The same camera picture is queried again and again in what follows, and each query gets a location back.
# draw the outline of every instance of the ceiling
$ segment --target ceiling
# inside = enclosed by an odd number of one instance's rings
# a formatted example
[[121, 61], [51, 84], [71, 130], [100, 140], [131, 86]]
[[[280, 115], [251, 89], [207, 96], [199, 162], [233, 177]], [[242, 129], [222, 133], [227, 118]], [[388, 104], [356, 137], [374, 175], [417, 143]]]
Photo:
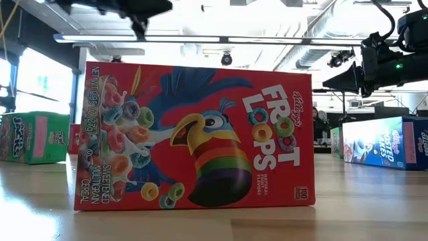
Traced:
[[[365, 38], [370, 33], [386, 33], [388, 19], [370, 1], [304, 0], [303, 7], [287, 7], [285, 2], [298, 0], [173, 0], [173, 10], [150, 19], [147, 35], [208, 35], [252, 37], [317, 37]], [[248, 3], [236, 6], [234, 3]], [[393, 0], [384, 6], [395, 20], [409, 6], [418, 10], [416, 0]], [[28, 0], [22, 8], [65, 35], [133, 35], [128, 19], [117, 14], [101, 16], [95, 9], [75, 7], [69, 16], [57, 5]], [[312, 87], [321, 88], [322, 81], [345, 71], [350, 63], [331, 69], [326, 63], [331, 53], [346, 47], [285, 46], [246, 44], [156, 44], [96, 43], [86, 46], [99, 61], [110, 61], [122, 55], [125, 62], [216, 68], [243, 68], [312, 74]], [[230, 52], [232, 65], [224, 67], [220, 59]], [[361, 61], [358, 50], [356, 59]], [[374, 94], [369, 100], [392, 100], [391, 94]], [[331, 94], [314, 100], [326, 108], [341, 107]]]

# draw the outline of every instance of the pink label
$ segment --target pink label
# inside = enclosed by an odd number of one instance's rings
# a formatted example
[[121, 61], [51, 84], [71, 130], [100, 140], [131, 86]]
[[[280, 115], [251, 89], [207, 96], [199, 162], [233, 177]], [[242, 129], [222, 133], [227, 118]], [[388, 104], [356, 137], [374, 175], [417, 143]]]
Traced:
[[404, 148], [406, 153], [406, 163], [416, 164], [415, 139], [413, 134], [413, 123], [403, 123]]
[[35, 118], [35, 136], [33, 157], [43, 157], [45, 154], [47, 137], [47, 117], [41, 116]]

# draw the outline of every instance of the black cable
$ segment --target black cable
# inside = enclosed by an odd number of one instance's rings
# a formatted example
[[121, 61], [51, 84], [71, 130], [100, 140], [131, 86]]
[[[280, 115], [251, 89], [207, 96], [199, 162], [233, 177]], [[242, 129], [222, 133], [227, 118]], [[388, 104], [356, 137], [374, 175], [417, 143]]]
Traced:
[[376, 6], [383, 14], [385, 14], [389, 21], [391, 22], [391, 29], [389, 30], [388, 33], [386, 33], [384, 36], [382, 36], [383, 40], [386, 40], [389, 36], [391, 36], [391, 34], [393, 34], [394, 30], [395, 30], [395, 20], [394, 17], [386, 10], [384, 9], [381, 4], [379, 4], [379, 2], [377, 0], [370, 0], [374, 6]]
[[417, 2], [418, 2], [419, 6], [420, 6], [422, 9], [426, 9], [426, 8], [427, 8], [427, 6], [425, 6], [425, 5], [423, 4], [422, 0], [417, 0]]

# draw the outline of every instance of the person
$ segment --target person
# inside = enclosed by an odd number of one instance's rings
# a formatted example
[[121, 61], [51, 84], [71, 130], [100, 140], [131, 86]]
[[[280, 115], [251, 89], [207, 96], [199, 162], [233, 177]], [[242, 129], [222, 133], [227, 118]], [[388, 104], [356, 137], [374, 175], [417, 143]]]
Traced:
[[318, 116], [318, 109], [312, 107], [312, 122], [314, 124], [314, 142], [318, 143], [318, 139], [322, 139], [322, 131], [326, 129], [326, 123]]

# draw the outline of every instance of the toucan beak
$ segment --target toucan beak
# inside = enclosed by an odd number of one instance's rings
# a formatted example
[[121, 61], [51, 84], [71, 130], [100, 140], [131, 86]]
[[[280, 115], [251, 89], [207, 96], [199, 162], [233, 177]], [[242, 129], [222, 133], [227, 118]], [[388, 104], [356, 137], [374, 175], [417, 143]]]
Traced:
[[189, 144], [189, 133], [194, 130], [203, 132], [205, 119], [202, 114], [188, 114], [180, 120], [171, 135], [171, 146], [187, 146]]

